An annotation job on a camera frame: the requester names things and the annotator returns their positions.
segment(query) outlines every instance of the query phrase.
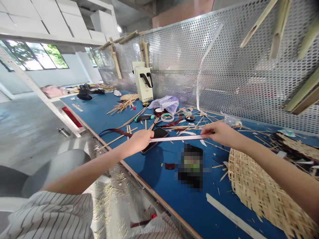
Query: screwdriver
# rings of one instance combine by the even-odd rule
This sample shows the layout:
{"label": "screwdriver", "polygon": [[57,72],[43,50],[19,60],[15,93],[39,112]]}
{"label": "screwdriver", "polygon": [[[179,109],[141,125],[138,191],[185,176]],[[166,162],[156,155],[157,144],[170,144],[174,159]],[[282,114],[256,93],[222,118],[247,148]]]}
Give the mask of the screwdriver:
{"label": "screwdriver", "polygon": [[150,115],[150,116],[137,116],[136,119],[134,120],[135,122],[140,122],[142,120],[152,120],[155,118],[155,115]]}

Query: blue workbench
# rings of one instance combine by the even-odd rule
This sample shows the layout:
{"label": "blue workbench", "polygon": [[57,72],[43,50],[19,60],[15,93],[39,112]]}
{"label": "blue workbench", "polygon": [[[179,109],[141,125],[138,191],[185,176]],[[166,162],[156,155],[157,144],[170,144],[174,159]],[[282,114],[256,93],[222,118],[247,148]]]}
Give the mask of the blue workbench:
{"label": "blue workbench", "polygon": [[[92,95],[92,97],[93,99],[90,101],[82,101],[78,98],[71,100],[71,97],[62,98],[61,100],[96,134],[99,134],[105,129],[117,128],[123,125],[143,108],[142,103],[136,101],[136,110],[127,109],[125,112],[119,114],[115,113],[111,116],[110,114],[107,115],[107,113],[114,108],[114,105],[118,104],[117,101],[119,100],[119,97],[114,96],[112,93]],[[79,105],[83,111],[80,112],[72,104]],[[144,113],[152,114],[153,110],[146,110]],[[215,114],[211,115],[218,120],[223,118],[222,116]],[[196,121],[199,121],[200,118],[200,116],[196,117]],[[152,123],[153,120],[148,120],[147,127],[149,128]],[[242,123],[244,126],[258,131],[277,131],[280,129],[244,120],[242,120]],[[145,124],[142,125],[141,123],[132,122],[131,129],[135,127],[145,129]],[[196,134],[199,134],[199,130],[193,131]],[[251,132],[241,133],[258,141]],[[170,136],[176,136],[176,132],[174,131],[169,132],[169,134]],[[119,137],[119,134],[110,132],[104,134],[101,138],[108,143],[117,137]],[[258,137],[267,141],[266,137],[263,135],[258,135]],[[307,139],[298,139],[306,140],[312,145],[319,146],[317,139],[309,139],[308,136],[304,137]],[[126,136],[110,144],[110,147],[115,148],[125,140],[127,140]],[[207,141],[223,148],[223,146],[212,140]],[[180,160],[181,152],[184,149],[182,141],[174,141],[173,144],[171,142],[162,142],[157,147],[150,150],[145,156],[137,153],[126,158],[124,161],[203,238],[250,238],[247,233],[238,228],[231,220],[207,202],[206,193],[210,194],[227,209],[260,232],[264,237],[286,238],[283,231],[273,226],[264,218],[263,222],[260,222],[256,213],[249,210],[240,202],[239,198],[232,192],[228,176],[219,182],[221,177],[225,174],[225,171],[222,171],[223,167],[212,169],[212,166],[217,166],[218,164],[223,164],[223,161],[228,161],[229,153],[225,150],[230,150],[229,148],[225,147],[225,150],[222,150],[210,144],[207,144],[207,147],[205,147],[199,140],[188,140],[185,141],[185,143],[189,143],[204,150],[203,165],[209,172],[204,173],[202,192],[196,192],[195,190],[186,187],[184,184],[181,184],[180,181],[176,179],[174,170],[166,170],[164,166],[161,167],[161,163],[176,163]]]}

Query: hand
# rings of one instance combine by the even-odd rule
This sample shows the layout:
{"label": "hand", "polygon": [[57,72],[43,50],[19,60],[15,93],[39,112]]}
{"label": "hand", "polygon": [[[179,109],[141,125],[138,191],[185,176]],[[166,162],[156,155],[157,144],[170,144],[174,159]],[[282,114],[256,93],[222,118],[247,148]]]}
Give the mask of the hand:
{"label": "hand", "polygon": [[152,137],[154,137],[154,131],[146,129],[136,131],[133,136],[124,143],[125,150],[129,156],[140,152],[148,146]]}
{"label": "hand", "polygon": [[200,133],[203,138],[210,138],[215,142],[241,151],[247,144],[248,138],[237,132],[224,122],[215,122],[207,125]]}

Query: black phone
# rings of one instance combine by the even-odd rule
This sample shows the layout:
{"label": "black phone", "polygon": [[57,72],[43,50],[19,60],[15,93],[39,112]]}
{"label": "black phone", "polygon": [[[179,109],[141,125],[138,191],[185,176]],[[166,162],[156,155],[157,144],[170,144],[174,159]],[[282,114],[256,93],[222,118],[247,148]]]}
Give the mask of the black phone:
{"label": "black phone", "polygon": [[[168,136],[168,132],[161,127],[158,127],[157,129],[154,130],[154,138],[164,138]],[[149,143],[149,145],[141,151],[141,154],[144,155],[146,154],[151,148],[153,148],[155,145],[157,145],[160,142],[154,142],[154,143]]]}

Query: perforated metal panel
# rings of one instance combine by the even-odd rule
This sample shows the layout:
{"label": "perforated metal panel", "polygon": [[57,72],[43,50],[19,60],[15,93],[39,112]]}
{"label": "perforated metal panel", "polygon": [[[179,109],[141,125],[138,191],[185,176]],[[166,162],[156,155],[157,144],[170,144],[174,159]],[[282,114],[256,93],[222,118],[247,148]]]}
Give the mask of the perforated metal panel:
{"label": "perforated metal panel", "polygon": [[278,59],[268,60],[278,3],[244,48],[240,44],[269,1],[215,11],[115,45],[123,76],[117,79],[109,49],[97,61],[103,79],[136,92],[132,61],[140,61],[138,42],[149,43],[154,97],[173,95],[196,105],[196,80],[201,59],[221,23],[224,27],[203,62],[200,107],[212,111],[319,133],[319,106],[292,115],[282,108],[319,66],[319,38],[303,60],[297,53],[309,23],[318,12],[316,0],[292,0]]}

